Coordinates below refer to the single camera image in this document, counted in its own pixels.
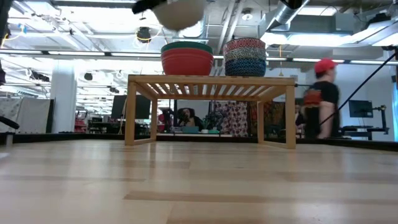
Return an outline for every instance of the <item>seated person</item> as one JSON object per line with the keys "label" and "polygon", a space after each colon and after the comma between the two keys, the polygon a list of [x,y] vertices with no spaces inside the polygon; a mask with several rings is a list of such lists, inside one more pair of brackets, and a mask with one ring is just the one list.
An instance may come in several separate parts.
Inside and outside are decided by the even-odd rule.
{"label": "seated person", "polygon": [[195,116],[195,110],[192,108],[181,108],[177,111],[180,127],[199,127],[199,131],[203,129],[202,121],[200,118]]}

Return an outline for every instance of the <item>stand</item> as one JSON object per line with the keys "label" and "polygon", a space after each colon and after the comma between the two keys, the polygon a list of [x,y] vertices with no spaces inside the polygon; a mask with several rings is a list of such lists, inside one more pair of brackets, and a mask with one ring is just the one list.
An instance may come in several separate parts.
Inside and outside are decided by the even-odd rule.
{"label": "stand", "polygon": [[[256,101],[258,143],[295,149],[295,96],[293,78],[200,77],[181,75],[130,75],[127,91],[125,145],[156,141],[157,100]],[[134,140],[136,92],[152,100],[150,139]],[[286,144],[264,141],[264,102],[286,94]]]}

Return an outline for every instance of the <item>green bowl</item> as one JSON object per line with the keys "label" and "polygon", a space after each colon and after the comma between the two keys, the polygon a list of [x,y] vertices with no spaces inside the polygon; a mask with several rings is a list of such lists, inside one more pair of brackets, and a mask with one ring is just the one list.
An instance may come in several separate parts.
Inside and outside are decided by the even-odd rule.
{"label": "green bowl", "polygon": [[167,44],[162,47],[160,52],[163,53],[166,50],[176,49],[176,48],[200,49],[200,50],[205,50],[205,51],[209,52],[210,54],[213,54],[213,49],[210,46],[207,46],[206,44],[201,44],[198,42],[191,42],[191,41],[179,41],[179,42]]}

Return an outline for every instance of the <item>stacked bowl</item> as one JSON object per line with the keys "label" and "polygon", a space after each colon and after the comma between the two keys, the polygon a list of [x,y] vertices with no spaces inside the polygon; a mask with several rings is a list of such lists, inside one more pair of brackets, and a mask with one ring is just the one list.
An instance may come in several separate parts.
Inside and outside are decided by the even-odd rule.
{"label": "stacked bowl", "polygon": [[266,74],[266,43],[257,38],[240,38],[225,44],[225,75],[263,77]]}
{"label": "stacked bowl", "polygon": [[160,50],[166,75],[208,76],[213,66],[213,49],[198,42],[174,42]]}

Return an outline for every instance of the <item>white pillar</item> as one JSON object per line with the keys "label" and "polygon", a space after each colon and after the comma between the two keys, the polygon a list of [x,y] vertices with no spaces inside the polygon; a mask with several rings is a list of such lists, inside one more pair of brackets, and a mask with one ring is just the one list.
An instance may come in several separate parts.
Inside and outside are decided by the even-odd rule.
{"label": "white pillar", "polygon": [[51,99],[55,99],[52,132],[74,131],[77,81],[72,60],[54,60]]}

